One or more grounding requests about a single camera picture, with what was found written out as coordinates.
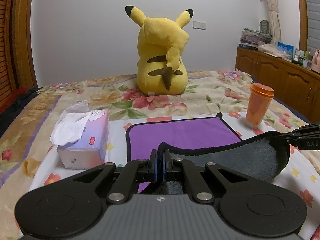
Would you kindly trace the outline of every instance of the plastic cup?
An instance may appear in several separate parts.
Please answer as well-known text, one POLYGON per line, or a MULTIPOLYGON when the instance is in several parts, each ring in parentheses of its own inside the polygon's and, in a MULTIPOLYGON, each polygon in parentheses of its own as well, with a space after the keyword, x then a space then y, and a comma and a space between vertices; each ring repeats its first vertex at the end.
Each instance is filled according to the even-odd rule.
POLYGON ((266 114, 271 100, 274 98, 274 90, 260 83, 253 83, 250 87, 251 95, 248 104, 246 125, 257 128, 266 114))

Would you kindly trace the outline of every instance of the storage box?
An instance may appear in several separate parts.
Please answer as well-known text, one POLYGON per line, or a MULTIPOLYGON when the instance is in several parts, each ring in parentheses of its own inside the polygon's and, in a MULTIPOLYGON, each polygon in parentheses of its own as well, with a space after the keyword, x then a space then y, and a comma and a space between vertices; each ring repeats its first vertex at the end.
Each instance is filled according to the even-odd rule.
POLYGON ((57 148, 65 168, 90 169, 104 163, 108 134, 108 110, 91 111, 81 139, 57 148))

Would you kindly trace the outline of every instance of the floral bedspread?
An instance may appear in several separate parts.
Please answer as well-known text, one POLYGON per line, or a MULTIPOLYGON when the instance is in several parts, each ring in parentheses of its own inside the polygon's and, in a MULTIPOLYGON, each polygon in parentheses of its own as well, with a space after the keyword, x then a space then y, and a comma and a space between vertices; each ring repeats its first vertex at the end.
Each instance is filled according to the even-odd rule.
MULTIPOLYGON (((0 240, 19 238, 15 203, 28 191, 37 168, 52 148, 50 134, 66 107, 87 100, 90 110, 109 109, 110 120, 218 112, 239 118, 239 112, 247 110, 252 82, 243 72, 194 72, 188 74, 182 95, 147 97, 136 87, 135 78, 123 75, 44 87, 24 108, 0 139, 0 240)), ((306 125, 275 100, 264 122, 279 132, 306 125)), ((320 152, 302 153, 320 174, 320 152)))

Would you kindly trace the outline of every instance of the curtain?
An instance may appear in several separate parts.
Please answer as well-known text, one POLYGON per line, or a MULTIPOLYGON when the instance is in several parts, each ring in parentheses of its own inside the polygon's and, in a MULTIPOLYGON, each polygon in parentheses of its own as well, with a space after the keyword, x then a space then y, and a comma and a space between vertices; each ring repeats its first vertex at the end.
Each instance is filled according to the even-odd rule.
POLYGON ((277 45, 278 41, 282 42, 279 22, 278 0, 267 0, 267 3, 269 8, 270 30, 272 35, 271 43, 277 45))

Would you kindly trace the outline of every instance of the pikachu plush toy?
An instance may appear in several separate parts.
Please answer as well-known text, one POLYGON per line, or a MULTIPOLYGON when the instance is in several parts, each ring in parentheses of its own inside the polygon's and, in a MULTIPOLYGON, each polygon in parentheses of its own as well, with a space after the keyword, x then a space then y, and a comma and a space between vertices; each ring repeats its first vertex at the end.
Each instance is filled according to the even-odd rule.
POLYGON ((142 93, 149 96, 181 94, 188 82, 181 55, 189 39, 182 28, 190 21, 193 11, 184 11, 175 21, 146 17, 134 6, 126 6, 125 11, 141 27, 137 85, 142 93))

